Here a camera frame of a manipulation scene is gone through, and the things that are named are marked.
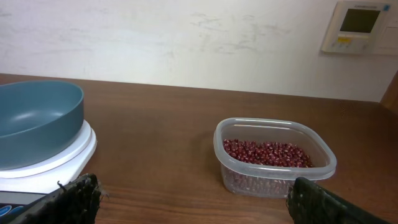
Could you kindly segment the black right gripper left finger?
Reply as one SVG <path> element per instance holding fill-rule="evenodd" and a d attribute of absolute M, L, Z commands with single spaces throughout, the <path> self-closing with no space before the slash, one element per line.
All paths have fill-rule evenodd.
<path fill-rule="evenodd" d="M 9 224 L 94 224 L 100 208 L 97 176 L 84 174 L 9 215 Z"/>

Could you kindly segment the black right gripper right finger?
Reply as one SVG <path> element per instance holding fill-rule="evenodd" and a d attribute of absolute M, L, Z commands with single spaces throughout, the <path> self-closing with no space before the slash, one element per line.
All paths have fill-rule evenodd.
<path fill-rule="evenodd" d="M 304 177 L 289 189 L 286 206 L 295 224 L 388 224 Z"/>

